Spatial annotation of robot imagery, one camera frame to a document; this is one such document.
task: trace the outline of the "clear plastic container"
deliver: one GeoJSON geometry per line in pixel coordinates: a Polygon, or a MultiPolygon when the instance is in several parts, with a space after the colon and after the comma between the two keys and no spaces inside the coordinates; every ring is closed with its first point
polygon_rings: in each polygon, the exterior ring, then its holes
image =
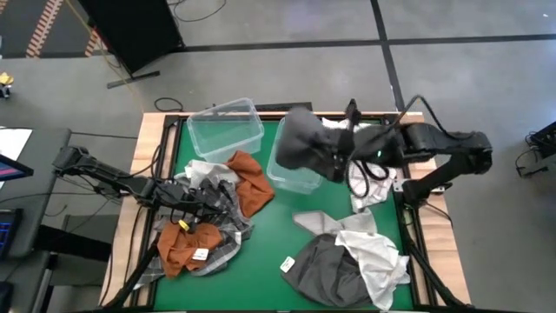
{"type": "Polygon", "coordinates": [[[251,99],[197,112],[187,124],[195,153],[207,162],[224,163],[238,150],[253,154],[261,149],[264,128],[251,99]]]}
{"type": "Polygon", "coordinates": [[[276,149],[280,140],[284,119],[278,124],[275,142],[268,160],[267,175],[276,188],[290,190],[305,195],[311,194],[322,183],[322,177],[309,169],[288,170],[276,163],[276,149]]]}

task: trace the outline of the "wooden table frame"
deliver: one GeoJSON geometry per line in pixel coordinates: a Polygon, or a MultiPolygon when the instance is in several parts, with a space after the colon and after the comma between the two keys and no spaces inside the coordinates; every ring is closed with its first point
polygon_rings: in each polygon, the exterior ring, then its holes
{"type": "MultiPolygon", "coordinates": [[[[168,120],[167,116],[182,116],[188,117],[193,113],[145,113],[142,119],[142,125],[139,130],[137,138],[136,151],[133,156],[130,172],[134,173],[142,170],[152,163],[152,156],[161,145],[161,151],[164,151],[163,158],[160,160],[160,166],[157,168],[158,176],[168,176],[171,168],[171,161],[174,159],[172,155],[175,153],[173,147],[176,144],[177,131],[176,127],[172,126],[172,120],[168,120]],[[161,143],[163,132],[166,132],[165,137],[167,141],[161,143]]],[[[283,116],[285,112],[259,112],[261,117],[278,117],[283,116]]],[[[343,116],[342,112],[315,112],[323,117],[338,117],[343,116]]],[[[398,114],[397,112],[362,112],[364,116],[392,116],[398,114]]],[[[401,120],[402,123],[423,123],[424,117],[420,112],[408,112],[401,120]]],[[[406,169],[406,174],[409,173],[411,178],[421,178],[436,169],[436,163],[433,159],[425,163],[411,163],[406,169]]],[[[403,176],[403,171],[399,171],[399,176],[403,176]]],[[[446,202],[444,196],[432,195],[429,197],[428,202],[432,205],[447,212],[446,202]]],[[[140,252],[145,251],[145,243],[148,240],[143,240],[143,233],[147,223],[147,210],[139,211],[139,206],[136,201],[131,197],[124,198],[122,202],[122,209],[116,233],[113,242],[113,257],[110,258],[109,267],[112,266],[112,277],[109,277],[110,271],[107,270],[104,278],[103,290],[101,295],[107,292],[106,297],[101,304],[107,303],[111,300],[116,292],[123,286],[127,277],[137,265],[140,252]]],[[[436,271],[438,276],[444,284],[464,303],[470,303],[469,295],[467,293],[467,285],[463,270],[461,268],[460,256],[455,244],[453,230],[451,224],[445,217],[439,215],[432,210],[420,209],[420,218],[413,221],[410,226],[407,226],[410,236],[417,242],[418,245],[424,244],[426,247],[426,255],[428,261],[436,271]]],[[[431,292],[430,285],[427,283],[423,272],[417,262],[412,258],[410,271],[413,272],[416,285],[416,294],[413,294],[414,302],[419,304],[435,304],[441,300],[434,293],[431,292]]],[[[134,305],[144,305],[149,301],[149,287],[144,286],[138,292],[128,299],[134,305]]]]}

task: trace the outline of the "clothing tag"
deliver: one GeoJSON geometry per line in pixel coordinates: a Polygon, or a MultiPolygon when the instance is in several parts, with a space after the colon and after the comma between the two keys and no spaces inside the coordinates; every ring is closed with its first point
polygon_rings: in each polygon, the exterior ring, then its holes
{"type": "Polygon", "coordinates": [[[294,266],[295,264],[295,260],[291,257],[286,257],[286,261],[284,261],[284,263],[282,263],[280,265],[280,270],[283,271],[284,273],[288,273],[289,269],[292,268],[292,266],[294,266]]]}
{"type": "Polygon", "coordinates": [[[209,249],[199,248],[193,254],[192,259],[198,260],[198,261],[204,261],[204,260],[207,259],[207,256],[209,256],[209,249]]]}

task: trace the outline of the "black stand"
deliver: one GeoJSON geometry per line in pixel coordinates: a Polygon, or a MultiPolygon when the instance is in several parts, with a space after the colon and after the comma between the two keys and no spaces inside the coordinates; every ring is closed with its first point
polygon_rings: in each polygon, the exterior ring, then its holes
{"type": "Polygon", "coordinates": [[[80,256],[91,260],[108,262],[112,246],[85,236],[41,225],[36,234],[35,249],[80,256]]]}
{"type": "Polygon", "coordinates": [[[127,78],[127,79],[124,79],[124,80],[119,80],[119,81],[107,83],[106,84],[106,89],[112,89],[112,88],[115,88],[115,87],[120,87],[120,86],[122,86],[126,83],[134,83],[134,82],[138,82],[138,81],[141,81],[143,79],[147,79],[147,78],[151,78],[151,77],[158,77],[158,76],[160,76],[160,71],[157,70],[157,71],[150,72],[150,73],[147,73],[147,74],[142,74],[142,75],[139,75],[139,76],[136,76],[136,77],[134,77],[132,75],[129,75],[129,76],[130,76],[130,78],[127,78]]]}

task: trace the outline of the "orange cloth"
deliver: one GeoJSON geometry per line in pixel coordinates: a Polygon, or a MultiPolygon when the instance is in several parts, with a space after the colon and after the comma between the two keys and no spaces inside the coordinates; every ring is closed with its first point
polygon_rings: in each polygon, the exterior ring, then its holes
{"type": "Polygon", "coordinates": [[[225,165],[242,179],[235,187],[235,192],[240,198],[240,208],[245,217],[253,216],[275,196],[261,165],[249,153],[236,151],[225,165]]]}
{"type": "Polygon", "coordinates": [[[194,234],[185,232],[178,224],[166,223],[156,247],[167,277],[180,274],[183,267],[188,270],[201,268],[206,261],[193,260],[197,248],[213,250],[222,240],[220,231],[213,224],[200,223],[194,234]]]}

